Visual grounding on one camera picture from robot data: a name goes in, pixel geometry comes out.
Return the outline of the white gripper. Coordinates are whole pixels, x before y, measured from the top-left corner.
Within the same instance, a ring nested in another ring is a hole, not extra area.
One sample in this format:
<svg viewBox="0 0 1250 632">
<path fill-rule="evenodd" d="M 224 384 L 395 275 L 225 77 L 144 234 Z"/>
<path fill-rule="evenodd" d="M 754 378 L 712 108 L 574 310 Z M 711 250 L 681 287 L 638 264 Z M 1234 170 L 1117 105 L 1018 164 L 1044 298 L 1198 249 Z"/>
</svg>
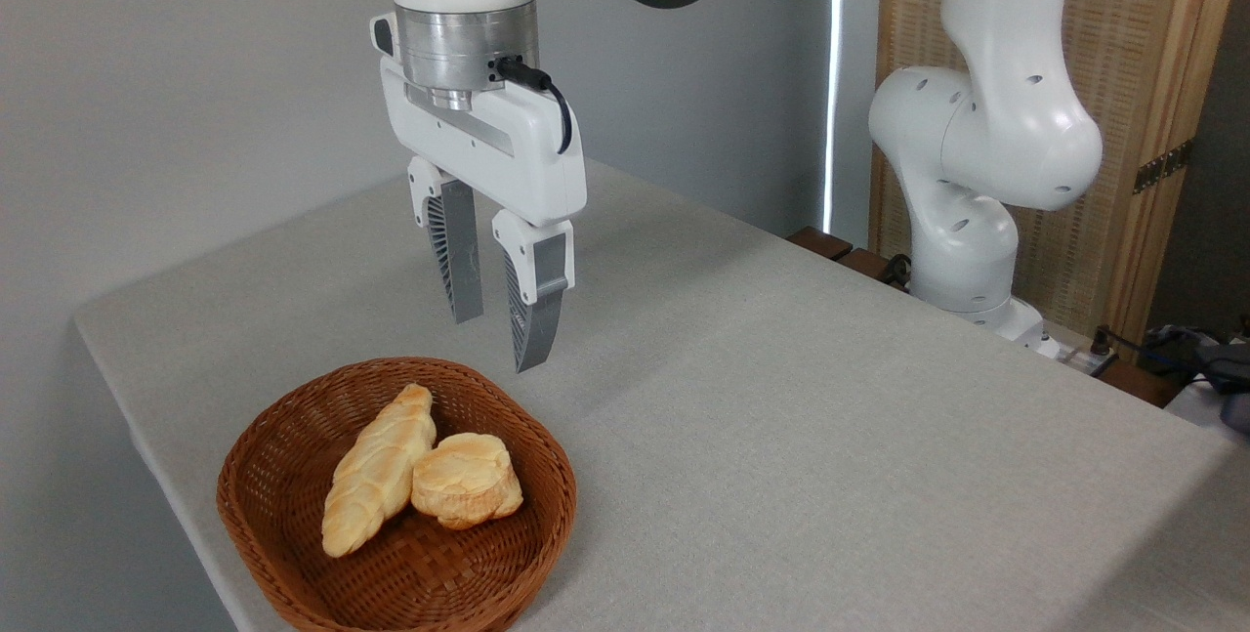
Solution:
<svg viewBox="0 0 1250 632">
<path fill-rule="evenodd" d="M 504 206 L 492 232 L 504 254 L 515 368 L 526 372 L 548 360 L 562 294 L 576 284 L 566 219 L 588 201 L 578 119 L 558 97 L 518 82 L 472 94 L 468 111 L 435 105 L 402 75 L 395 26 L 392 12 L 371 22 L 390 125 L 416 154 L 408 166 L 415 221 L 432 244 L 454 321 L 465 323 L 482 315 L 474 189 Z"/>
</svg>

